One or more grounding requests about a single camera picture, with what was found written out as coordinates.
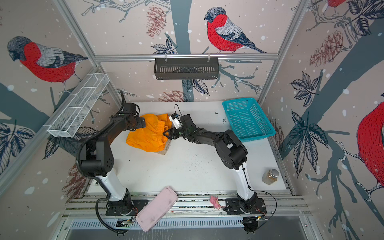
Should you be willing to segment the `beige drawstring shorts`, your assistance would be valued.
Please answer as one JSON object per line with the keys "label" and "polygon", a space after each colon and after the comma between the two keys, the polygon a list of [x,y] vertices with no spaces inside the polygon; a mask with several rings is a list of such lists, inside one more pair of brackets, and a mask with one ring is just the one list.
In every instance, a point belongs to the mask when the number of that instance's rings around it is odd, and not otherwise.
{"label": "beige drawstring shorts", "polygon": [[164,150],[162,150],[162,151],[158,151],[158,152],[156,152],[156,154],[159,154],[159,155],[165,155],[166,153],[167,153],[167,151],[168,151],[168,149],[169,149],[169,147],[170,147],[170,145],[171,145],[171,140],[168,140],[167,142],[166,142],[166,144],[165,144],[165,148],[164,148]]}

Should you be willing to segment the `orange shorts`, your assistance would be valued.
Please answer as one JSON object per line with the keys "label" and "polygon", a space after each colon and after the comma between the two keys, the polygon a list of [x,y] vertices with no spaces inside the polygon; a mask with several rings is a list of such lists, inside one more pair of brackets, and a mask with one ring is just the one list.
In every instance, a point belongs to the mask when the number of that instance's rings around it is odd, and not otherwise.
{"label": "orange shorts", "polygon": [[169,139],[163,133],[172,128],[169,115],[146,114],[143,118],[146,127],[130,132],[126,144],[149,153],[164,151]]}

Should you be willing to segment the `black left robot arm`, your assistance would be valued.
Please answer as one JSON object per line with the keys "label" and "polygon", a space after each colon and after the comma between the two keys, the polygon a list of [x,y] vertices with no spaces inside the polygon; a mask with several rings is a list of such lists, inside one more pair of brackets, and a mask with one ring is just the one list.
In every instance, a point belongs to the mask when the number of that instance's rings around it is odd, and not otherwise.
{"label": "black left robot arm", "polygon": [[121,132],[135,131],[145,126],[145,119],[140,117],[140,107],[134,103],[123,103],[119,111],[110,117],[110,122],[101,131],[84,140],[78,148],[78,171],[85,178],[95,180],[111,202],[123,200],[128,193],[113,171],[111,144]]}

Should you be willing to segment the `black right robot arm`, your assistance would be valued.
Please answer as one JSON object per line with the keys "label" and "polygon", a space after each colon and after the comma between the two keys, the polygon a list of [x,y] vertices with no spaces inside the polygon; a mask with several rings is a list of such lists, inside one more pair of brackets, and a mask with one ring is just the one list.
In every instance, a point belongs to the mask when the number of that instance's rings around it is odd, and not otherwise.
{"label": "black right robot arm", "polygon": [[211,132],[198,128],[189,114],[172,114],[169,117],[173,127],[166,130],[163,136],[169,140],[183,138],[190,143],[204,144],[216,149],[222,163],[235,173],[239,206],[244,213],[250,213],[256,207],[257,193],[252,190],[247,171],[248,150],[231,130]]}

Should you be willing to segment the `teal plastic basket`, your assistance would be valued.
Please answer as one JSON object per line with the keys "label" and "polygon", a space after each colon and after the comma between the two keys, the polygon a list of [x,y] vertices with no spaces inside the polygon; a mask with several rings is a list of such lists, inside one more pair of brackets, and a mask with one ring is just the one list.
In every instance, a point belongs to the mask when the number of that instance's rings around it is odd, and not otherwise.
{"label": "teal plastic basket", "polygon": [[222,102],[230,126],[241,142],[273,137],[276,130],[254,98]]}

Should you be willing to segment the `small pink crumpled object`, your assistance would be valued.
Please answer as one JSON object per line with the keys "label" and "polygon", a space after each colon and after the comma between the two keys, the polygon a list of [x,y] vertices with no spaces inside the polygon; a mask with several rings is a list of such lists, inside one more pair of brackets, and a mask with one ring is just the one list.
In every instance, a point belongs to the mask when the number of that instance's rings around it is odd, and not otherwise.
{"label": "small pink crumpled object", "polygon": [[216,210],[220,210],[222,206],[220,205],[219,199],[215,196],[210,196],[210,203]]}

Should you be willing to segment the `pink flat case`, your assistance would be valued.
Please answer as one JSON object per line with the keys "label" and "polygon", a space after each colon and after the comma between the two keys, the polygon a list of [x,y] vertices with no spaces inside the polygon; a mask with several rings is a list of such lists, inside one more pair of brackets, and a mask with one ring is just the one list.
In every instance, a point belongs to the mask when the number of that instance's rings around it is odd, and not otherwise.
{"label": "pink flat case", "polygon": [[150,231],[177,200],[176,192],[170,186],[165,187],[138,213],[136,222],[144,232]]}

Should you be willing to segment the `glass jar brown contents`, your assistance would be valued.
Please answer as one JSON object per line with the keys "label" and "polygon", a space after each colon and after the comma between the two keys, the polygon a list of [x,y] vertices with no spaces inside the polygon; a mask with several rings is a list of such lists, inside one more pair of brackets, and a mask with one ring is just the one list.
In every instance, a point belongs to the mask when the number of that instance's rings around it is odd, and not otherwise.
{"label": "glass jar brown contents", "polygon": [[278,180],[279,176],[280,176],[280,173],[278,170],[270,169],[264,173],[264,175],[262,177],[262,181],[263,181],[263,183],[265,183],[267,185],[272,185],[273,183],[275,183]]}

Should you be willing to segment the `aluminium horizontal frame bar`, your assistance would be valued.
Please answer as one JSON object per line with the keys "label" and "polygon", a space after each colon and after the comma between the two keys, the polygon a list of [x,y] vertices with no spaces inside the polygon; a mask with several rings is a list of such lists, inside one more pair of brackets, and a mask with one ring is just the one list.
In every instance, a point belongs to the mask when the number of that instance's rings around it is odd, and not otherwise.
{"label": "aluminium horizontal frame bar", "polygon": [[212,59],[218,60],[268,60],[275,61],[280,58],[278,53],[261,54],[261,53],[248,53],[248,54],[178,54],[178,55],[95,55],[94,60],[97,63],[106,62],[151,62],[155,59]]}

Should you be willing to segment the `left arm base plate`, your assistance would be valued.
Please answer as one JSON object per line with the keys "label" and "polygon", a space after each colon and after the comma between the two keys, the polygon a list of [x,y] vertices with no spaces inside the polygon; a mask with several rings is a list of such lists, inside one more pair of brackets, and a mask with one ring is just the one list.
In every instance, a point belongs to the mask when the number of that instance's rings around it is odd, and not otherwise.
{"label": "left arm base plate", "polygon": [[123,217],[123,216],[136,216],[147,205],[148,200],[120,200],[118,202],[107,202],[106,216],[108,217]]}

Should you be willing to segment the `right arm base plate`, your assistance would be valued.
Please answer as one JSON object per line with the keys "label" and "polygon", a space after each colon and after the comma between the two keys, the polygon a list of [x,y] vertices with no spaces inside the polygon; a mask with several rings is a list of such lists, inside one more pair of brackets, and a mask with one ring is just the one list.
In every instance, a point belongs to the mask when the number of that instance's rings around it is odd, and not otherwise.
{"label": "right arm base plate", "polygon": [[266,215],[266,205],[263,199],[255,201],[243,201],[240,199],[225,199],[223,210],[228,215]]}

